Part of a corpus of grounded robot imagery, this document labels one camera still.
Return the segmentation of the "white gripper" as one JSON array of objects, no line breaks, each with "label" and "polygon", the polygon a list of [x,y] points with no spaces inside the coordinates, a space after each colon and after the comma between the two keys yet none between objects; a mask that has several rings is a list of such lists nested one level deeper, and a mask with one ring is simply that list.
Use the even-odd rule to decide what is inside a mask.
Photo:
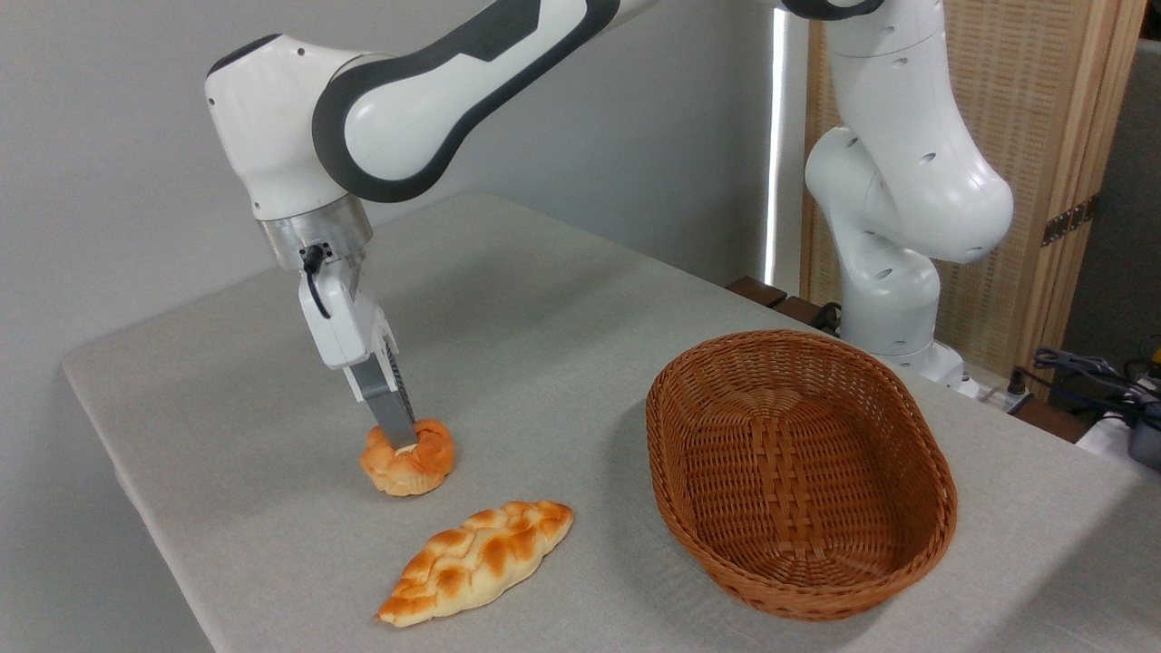
[{"label": "white gripper", "polygon": [[344,368],[356,400],[368,406],[394,449],[414,445],[414,409],[395,360],[394,331],[365,289],[362,259],[324,259],[326,249],[300,254],[301,310],[322,360],[331,369]]}]

